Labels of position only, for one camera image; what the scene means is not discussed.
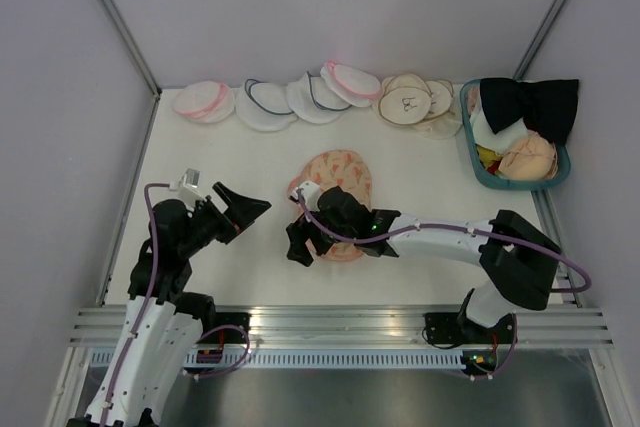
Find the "floral patterned laundry bag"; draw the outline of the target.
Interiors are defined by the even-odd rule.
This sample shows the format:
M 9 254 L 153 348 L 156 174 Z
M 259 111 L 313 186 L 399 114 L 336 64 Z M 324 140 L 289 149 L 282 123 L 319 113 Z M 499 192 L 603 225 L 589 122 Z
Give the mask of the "floral patterned laundry bag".
M 287 188 L 292 194 L 302 182 L 317 184 L 322 191 L 339 186 L 359 203 L 371 207 L 373 181 L 363 158 L 351 150 L 330 150 L 311 159 Z

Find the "black bra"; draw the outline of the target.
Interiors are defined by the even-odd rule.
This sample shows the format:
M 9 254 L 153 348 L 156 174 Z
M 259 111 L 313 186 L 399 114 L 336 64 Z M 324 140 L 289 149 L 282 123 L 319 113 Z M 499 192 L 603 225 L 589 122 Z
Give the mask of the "black bra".
M 497 134 L 523 120 L 548 142 L 565 145 L 575 123 L 580 81 L 483 78 L 479 91 L 489 128 Z

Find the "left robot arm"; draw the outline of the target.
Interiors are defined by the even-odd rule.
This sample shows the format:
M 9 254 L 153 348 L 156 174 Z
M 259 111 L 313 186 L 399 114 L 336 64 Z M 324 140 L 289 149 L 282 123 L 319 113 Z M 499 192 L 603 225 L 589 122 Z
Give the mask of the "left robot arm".
M 152 203 L 151 190 L 161 187 L 174 197 Z M 213 298 L 185 289 L 192 274 L 190 260 L 213 242 L 231 243 L 271 204 L 220 182 L 213 190 L 224 209 L 185 180 L 144 187 L 149 237 L 131 272 L 123 327 L 93 400 L 68 425 L 160 425 L 188 352 L 221 331 Z

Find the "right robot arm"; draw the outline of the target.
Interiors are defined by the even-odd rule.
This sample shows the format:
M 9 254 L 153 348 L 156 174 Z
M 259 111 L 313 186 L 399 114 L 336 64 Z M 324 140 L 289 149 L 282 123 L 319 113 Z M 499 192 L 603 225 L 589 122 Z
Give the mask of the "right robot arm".
M 369 257 L 437 257 L 480 268 L 486 282 L 465 297 L 456 318 L 459 335 L 478 342 L 518 309 L 547 308 L 560 249 L 514 211 L 490 220 L 446 223 L 389 209 L 370 209 L 335 186 L 305 181 L 289 198 L 302 210 L 286 228 L 287 257 L 310 266 L 338 244 Z

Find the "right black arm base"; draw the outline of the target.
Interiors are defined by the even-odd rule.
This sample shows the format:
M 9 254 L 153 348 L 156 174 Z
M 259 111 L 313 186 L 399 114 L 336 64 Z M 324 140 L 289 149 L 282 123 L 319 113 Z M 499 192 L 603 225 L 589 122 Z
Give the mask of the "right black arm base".
M 502 345 L 514 340 L 515 327 L 506 315 L 493 327 L 482 327 L 455 312 L 430 312 L 423 315 L 425 341 L 436 348 L 454 349 L 464 345 Z

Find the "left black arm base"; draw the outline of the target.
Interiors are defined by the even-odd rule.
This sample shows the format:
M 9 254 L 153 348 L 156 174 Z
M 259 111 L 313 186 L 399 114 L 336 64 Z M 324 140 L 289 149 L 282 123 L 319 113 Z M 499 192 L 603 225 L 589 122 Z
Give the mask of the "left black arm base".
M 218 312 L 215 317 L 214 324 L 206 330 L 215 329 L 215 332 L 209 333 L 198 341 L 199 345 L 210 346 L 211 348 L 221 349 L 226 345 L 243 345 L 246 343 L 245 337 L 236 329 L 242 329 L 246 334 L 250 331 L 251 315 L 248 312 Z

